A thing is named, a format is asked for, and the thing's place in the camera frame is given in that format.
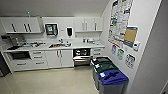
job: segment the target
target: paper towel dispenser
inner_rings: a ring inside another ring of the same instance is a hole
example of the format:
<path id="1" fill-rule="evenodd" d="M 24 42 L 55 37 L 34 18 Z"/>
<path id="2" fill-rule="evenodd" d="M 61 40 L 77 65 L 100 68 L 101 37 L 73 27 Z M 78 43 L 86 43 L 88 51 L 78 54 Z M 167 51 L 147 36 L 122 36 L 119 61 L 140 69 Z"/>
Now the paper towel dispenser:
<path id="1" fill-rule="evenodd" d="M 57 24 L 45 24 L 45 29 L 47 35 L 54 35 L 54 36 L 58 35 Z"/>

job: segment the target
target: sink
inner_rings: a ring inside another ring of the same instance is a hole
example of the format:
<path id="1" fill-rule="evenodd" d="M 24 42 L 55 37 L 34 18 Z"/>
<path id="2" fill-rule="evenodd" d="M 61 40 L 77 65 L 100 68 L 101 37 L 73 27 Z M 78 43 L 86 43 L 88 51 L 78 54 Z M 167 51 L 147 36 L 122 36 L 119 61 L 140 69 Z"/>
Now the sink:
<path id="1" fill-rule="evenodd" d="M 60 47 L 60 46 L 65 47 L 66 45 L 65 44 L 51 44 L 51 46 L 49 48 Z"/>

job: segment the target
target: dishwasher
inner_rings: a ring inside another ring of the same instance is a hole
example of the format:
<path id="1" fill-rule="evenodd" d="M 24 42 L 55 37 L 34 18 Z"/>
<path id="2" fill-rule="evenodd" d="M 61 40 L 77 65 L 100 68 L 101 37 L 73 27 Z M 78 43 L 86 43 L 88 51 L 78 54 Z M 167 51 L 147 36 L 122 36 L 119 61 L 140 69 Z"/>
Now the dishwasher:
<path id="1" fill-rule="evenodd" d="M 89 66 L 91 62 L 90 48 L 73 49 L 74 66 Z"/>

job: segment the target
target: ceiling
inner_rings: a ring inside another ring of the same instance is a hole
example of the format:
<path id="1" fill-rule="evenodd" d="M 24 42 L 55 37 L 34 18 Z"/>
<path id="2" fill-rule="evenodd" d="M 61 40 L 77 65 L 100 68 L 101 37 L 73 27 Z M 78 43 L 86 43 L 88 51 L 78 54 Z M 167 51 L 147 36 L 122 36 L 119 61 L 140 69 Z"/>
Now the ceiling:
<path id="1" fill-rule="evenodd" d="M 0 16 L 100 17 L 109 0 L 0 0 Z"/>

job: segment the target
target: floor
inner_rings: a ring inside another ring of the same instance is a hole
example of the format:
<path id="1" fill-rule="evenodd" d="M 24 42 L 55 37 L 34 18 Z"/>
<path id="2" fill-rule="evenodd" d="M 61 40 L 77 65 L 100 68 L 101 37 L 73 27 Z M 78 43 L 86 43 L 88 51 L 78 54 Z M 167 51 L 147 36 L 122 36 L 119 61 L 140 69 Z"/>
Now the floor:
<path id="1" fill-rule="evenodd" d="M 15 72 L 0 78 L 0 94 L 99 94 L 90 67 Z"/>

